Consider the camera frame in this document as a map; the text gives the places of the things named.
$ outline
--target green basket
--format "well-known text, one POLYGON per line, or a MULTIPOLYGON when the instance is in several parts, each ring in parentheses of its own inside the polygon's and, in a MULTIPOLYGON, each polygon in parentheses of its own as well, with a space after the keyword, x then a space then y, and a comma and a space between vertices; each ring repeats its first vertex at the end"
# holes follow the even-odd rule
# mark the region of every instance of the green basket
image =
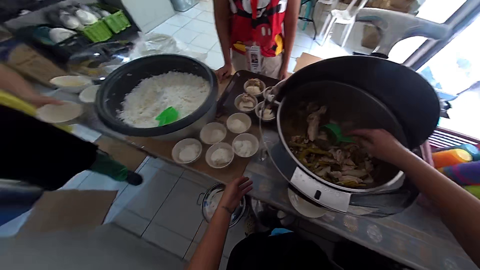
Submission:
POLYGON ((109 26, 113 33, 119 33, 125 30, 127 27, 130 27, 132 24, 127 19, 122 10, 119 10, 112 15, 109 15, 105 18, 105 23, 109 26))
POLYGON ((92 25, 85 26, 83 34, 93 42, 106 41, 113 36, 108 26, 103 20, 98 20, 92 25))

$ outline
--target plate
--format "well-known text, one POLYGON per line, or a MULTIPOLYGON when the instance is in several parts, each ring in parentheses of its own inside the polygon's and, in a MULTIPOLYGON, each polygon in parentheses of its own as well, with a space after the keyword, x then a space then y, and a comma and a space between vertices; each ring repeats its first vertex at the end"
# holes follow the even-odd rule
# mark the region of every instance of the plate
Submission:
POLYGON ((315 206, 304 200, 303 198, 295 194, 295 192, 293 192, 291 189, 288 189, 288 198, 290 199, 293 208, 295 208, 298 213, 304 215, 307 218, 316 219, 328 212, 328 210, 315 206))

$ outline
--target plastic bag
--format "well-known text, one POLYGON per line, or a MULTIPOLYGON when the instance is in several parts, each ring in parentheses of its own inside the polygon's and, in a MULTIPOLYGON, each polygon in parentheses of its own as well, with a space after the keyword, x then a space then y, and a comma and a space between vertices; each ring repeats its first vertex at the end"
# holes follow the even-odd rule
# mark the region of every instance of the plastic bag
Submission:
POLYGON ((185 55, 204 62, 207 58, 206 53, 192 51, 187 45, 172 36, 150 32, 147 34, 139 33, 139 38, 135 41, 135 47, 130 54, 130 59, 137 59, 142 56, 174 53, 185 55))

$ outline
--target person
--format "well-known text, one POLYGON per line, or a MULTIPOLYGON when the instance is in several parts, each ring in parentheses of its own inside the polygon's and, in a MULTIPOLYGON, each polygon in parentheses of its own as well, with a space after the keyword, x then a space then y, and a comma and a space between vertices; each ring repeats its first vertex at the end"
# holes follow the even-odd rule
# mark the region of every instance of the person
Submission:
POLYGON ((218 79, 229 77, 232 67, 286 78, 299 10, 300 0, 214 0, 215 25, 225 60, 216 71, 218 79))
MULTIPOLYGON (((472 261, 480 266, 480 226, 478 226, 480 200, 410 152, 387 131, 359 129, 351 132, 351 135, 357 136, 359 143, 366 147, 370 154, 394 164, 405 172, 417 188, 440 210, 445 225, 472 261)), ((189 270, 218 269, 231 212, 239 204, 241 197, 252 189, 251 185, 252 182, 246 177, 235 179, 227 185, 212 220, 192 256, 189 270)), ((268 235, 253 233, 240 241, 230 253, 227 269, 293 269, 290 267, 292 256, 298 257, 294 260, 296 262, 303 262, 304 259, 311 261, 308 250, 306 256, 301 252, 294 252, 295 249, 289 249, 292 251, 290 253, 282 251, 282 248, 289 248, 289 245, 283 245, 282 242, 298 243, 296 239, 291 240, 294 238, 293 232, 272 235, 274 231, 268 232, 268 235)), ((322 269, 334 269, 334 265, 325 259, 323 252, 313 256, 318 262, 311 265, 321 266, 322 269)))
MULTIPOLYGON (((57 99, 39 94, 19 74, 0 64, 0 92, 2 90, 36 107, 62 104, 57 99)), ((8 100, 0 98, 1 179, 25 181, 46 190, 55 190, 77 173, 92 170, 116 181, 133 185, 142 183, 141 175, 112 160, 96 145, 10 108, 11 105, 8 100)))

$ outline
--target green serving spoon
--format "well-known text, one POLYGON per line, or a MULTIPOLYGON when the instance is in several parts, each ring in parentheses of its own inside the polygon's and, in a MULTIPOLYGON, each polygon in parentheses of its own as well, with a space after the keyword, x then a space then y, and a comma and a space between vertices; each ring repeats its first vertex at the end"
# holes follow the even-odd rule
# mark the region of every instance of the green serving spoon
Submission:
POLYGON ((335 143, 338 143, 338 142, 354 143, 355 142, 351 137, 343 136, 342 131, 337 124, 330 123, 330 124, 323 125, 321 127, 327 128, 333 133, 333 135, 335 136, 335 143))
POLYGON ((179 112, 174 107, 170 106, 155 117, 155 120, 158 121, 158 126, 163 126, 175 122, 178 116, 179 112))

